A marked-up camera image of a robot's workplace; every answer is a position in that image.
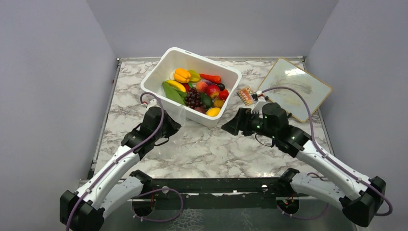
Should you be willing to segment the red apple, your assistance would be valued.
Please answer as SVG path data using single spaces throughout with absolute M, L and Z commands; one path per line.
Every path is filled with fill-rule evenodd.
M 215 99 L 219 96 L 221 92 L 221 89 L 219 88 L 219 86 L 213 84 L 213 85 L 208 85 L 205 93 L 208 97 L 210 97 L 211 99 Z

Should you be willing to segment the clear zip top bag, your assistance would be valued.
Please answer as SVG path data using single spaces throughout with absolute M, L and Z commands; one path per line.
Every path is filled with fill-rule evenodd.
M 186 110 L 185 106 L 180 104 L 179 106 L 169 105 L 166 107 L 166 111 L 169 116 L 182 127 L 185 125 L 186 121 Z

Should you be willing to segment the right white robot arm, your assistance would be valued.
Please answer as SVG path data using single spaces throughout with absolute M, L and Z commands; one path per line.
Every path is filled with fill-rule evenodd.
M 325 151 L 311 135 L 290 125 L 288 118 L 277 103 L 267 103 L 260 113 L 239 108 L 235 117 L 221 128 L 235 136 L 241 133 L 271 138 L 273 146 L 310 165 L 328 179 L 323 182 L 295 169 L 286 170 L 277 184 L 282 195 L 307 194 L 340 209 L 354 224 L 368 227 L 385 201 L 386 182 L 347 166 Z

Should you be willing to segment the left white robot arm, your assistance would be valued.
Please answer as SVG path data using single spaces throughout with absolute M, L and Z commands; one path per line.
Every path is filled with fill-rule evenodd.
M 168 140 L 181 128 L 162 107 L 151 107 L 143 121 L 121 141 L 106 165 L 75 192 L 65 191 L 60 198 L 60 222 L 67 231 L 98 231 L 105 219 L 133 197 L 157 192 L 152 178 L 133 171 L 122 183 L 121 177 L 136 165 L 160 139 Z

